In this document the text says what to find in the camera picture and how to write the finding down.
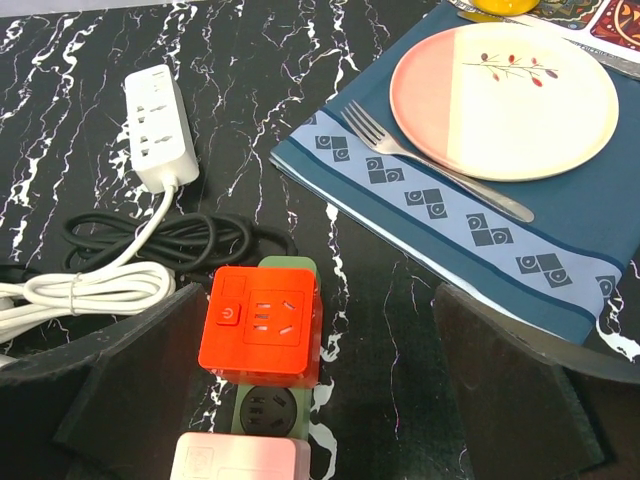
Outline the red cube socket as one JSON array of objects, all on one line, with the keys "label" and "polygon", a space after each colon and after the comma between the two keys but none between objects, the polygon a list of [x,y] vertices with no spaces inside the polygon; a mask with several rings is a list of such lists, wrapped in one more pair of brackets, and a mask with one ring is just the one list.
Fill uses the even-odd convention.
[{"label": "red cube socket", "polygon": [[312,270],[222,267],[198,363],[234,384],[311,389],[319,377],[322,323]]}]

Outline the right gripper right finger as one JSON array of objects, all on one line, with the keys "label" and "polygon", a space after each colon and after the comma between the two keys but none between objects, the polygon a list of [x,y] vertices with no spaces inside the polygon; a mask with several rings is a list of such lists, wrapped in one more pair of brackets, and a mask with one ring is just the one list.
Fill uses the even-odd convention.
[{"label": "right gripper right finger", "polygon": [[434,319],[478,479],[636,479],[639,367],[442,284]]}]

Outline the green power strip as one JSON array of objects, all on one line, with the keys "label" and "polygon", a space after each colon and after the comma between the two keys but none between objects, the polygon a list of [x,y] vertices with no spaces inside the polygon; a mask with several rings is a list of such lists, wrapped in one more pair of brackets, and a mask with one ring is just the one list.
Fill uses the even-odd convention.
[{"label": "green power strip", "polygon": [[306,440],[319,377],[323,306],[321,279],[308,257],[269,256],[246,304],[241,351],[258,368],[236,381],[231,431]]}]

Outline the white rectangular power strip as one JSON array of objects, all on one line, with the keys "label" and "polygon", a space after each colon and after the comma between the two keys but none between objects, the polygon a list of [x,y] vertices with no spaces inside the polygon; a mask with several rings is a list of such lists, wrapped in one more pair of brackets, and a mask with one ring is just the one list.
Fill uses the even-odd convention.
[{"label": "white rectangular power strip", "polygon": [[197,156],[180,88],[169,67],[152,66],[124,81],[130,159],[147,191],[165,190],[168,178],[179,186],[199,176]]}]

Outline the pink cube socket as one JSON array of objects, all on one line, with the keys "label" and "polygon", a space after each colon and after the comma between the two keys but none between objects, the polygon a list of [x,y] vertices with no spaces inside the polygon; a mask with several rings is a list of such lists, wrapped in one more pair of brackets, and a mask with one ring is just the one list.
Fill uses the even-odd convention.
[{"label": "pink cube socket", "polygon": [[171,480],[308,480],[311,448],[286,437],[187,432],[178,439]]}]

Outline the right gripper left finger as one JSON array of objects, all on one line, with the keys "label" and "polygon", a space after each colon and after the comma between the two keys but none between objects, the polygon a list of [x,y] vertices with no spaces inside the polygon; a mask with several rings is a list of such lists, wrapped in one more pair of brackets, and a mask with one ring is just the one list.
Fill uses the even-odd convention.
[{"label": "right gripper left finger", "polygon": [[2,478],[168,478],[206,310],[192,284],[3,367]]}]

